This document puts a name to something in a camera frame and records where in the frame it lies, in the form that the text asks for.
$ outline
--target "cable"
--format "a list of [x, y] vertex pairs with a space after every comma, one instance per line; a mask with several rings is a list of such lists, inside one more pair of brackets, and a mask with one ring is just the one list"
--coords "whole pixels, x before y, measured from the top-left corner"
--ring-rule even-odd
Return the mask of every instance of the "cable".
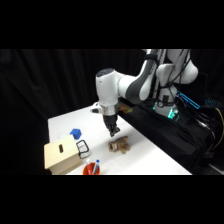
[[220, 117], [221, 117], [221, 120], [222, 120], [223, 132], [222, 132], [222, 137], [221, 137], [220, 141], [219, 141], [219, 142], [217, 143], [217, 145], [213, 148], [213, 150], [216, 149], [216, 148], [220, 145], [220, 143], [222, 142], [222, 140], [223, 140], [223, 138], [224, 138], [224, 119], [223, 119], [223, 116], [222, 116], [221, 111], [220, 111], [218, 108], [216, 108], [216, 110], [218, 111], [218, 113], [219, 113], [219, 115], [220, 115]]

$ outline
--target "tabletop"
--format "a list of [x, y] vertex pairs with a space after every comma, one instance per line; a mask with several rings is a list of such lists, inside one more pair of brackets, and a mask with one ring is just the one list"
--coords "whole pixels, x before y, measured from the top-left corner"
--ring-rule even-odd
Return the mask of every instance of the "tabletop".
[[[50, 142], [68, 136], [73, 129], [81, 130], [77, 142], [86, 141], [91, 162], [100, 160], [100, 175], [191, 175], [119, 116], [117, 125], [121, 131], [111, 138], [102, 115], [92, 114], [90, 107], [48, 120]], [[128, 137], [131, 150], [126, 154], [110, 152], [108, 143], [124, 136]], [[83, 164], [67, 175], [82, 175], [86, 160], [83, 159]]]

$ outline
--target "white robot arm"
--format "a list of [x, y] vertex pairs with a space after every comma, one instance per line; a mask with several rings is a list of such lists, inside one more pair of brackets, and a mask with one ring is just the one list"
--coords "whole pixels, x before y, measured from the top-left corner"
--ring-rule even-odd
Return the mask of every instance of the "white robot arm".
[[[189, 52], [187, 49], [178, 49], [178, 50], [168, 50], [168, 58], [173, 62], [170, 66], [164, 65], [165, 67], [161, 67], [164, 62], [165, 54], [167, 50], [165, 49], [144, 49], [146, 51], [146, 57], [144, 64], [142, 66], [141, 72], [137, 77], [129, 76], [121, 74], [114, 69], [105, 69], [97, 73], [96, 75], [96, 87], [97, 94], [99, 97], [99, 102], [95, 103], [91, 108], [92, 113], [99, 113], [103, 115], [104, 122], [106, 127], [110, 131], [111, 137], [113, 137], [117, 132], [119, 132], [119, 128], [117, 127], [117, 113], [118, 113], [118, 99], [119, 97], [123, 97], [127, 99], [129, 102], [137, 105], [141, 102], [145, 101], [150, 93], [152, 80], [155, 75], [160, 81], [161, 86], [165, 86], [167, 81], [172, 81], [176, 78], [178, 72], [181, 71], [184, 64], [184, 59], [186, 58], [187, 53]], [[185, 69], [185, 73], [192, 73], [192, 66], [189, 64]], [[188, 75], [183, 75], [181, 79], [181, 83], [190, 83], [189, 79], [186, 78]], [[195, 75], [192, 75], [190, 78], [191, 81], [194, 81]], [[169, 87], [173, 93], [173, 96], [176, 95], [175, 87]], [[171, 93], [164, 92], [167, 88], [164, 87], [159, 100], [160, 102], [157, 104], [156, 112], [165, 116], [165, 112], [161, 111], [170, 110], [167, 107], [172, 107], [171, 102], [173, 102]]]

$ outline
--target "black curtain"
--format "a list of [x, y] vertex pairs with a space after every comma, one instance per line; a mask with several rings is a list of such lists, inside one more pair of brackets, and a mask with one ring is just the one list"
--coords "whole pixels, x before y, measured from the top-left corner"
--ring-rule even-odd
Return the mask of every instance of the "black curtain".
[[[96, 102], [101, 69], [137, 75], [143, 60], [141, 49], [1, 49], [0, 173], [49, 174], [47, 120]], [[209, 75], [208, 91], [224, 96], [223, 50], [194, 49], [192, 60]]]
[[224, 96], [224, 49], [192, 49], [192, 61], [208, 75], [207, 92]]

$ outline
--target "wooden block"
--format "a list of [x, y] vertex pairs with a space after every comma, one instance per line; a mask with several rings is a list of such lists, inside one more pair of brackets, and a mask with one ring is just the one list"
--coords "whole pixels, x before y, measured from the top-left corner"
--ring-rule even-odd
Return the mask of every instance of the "wooden block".
[[44, 146], [45, 169], [64, 175], [82, 164], [73, 135]]

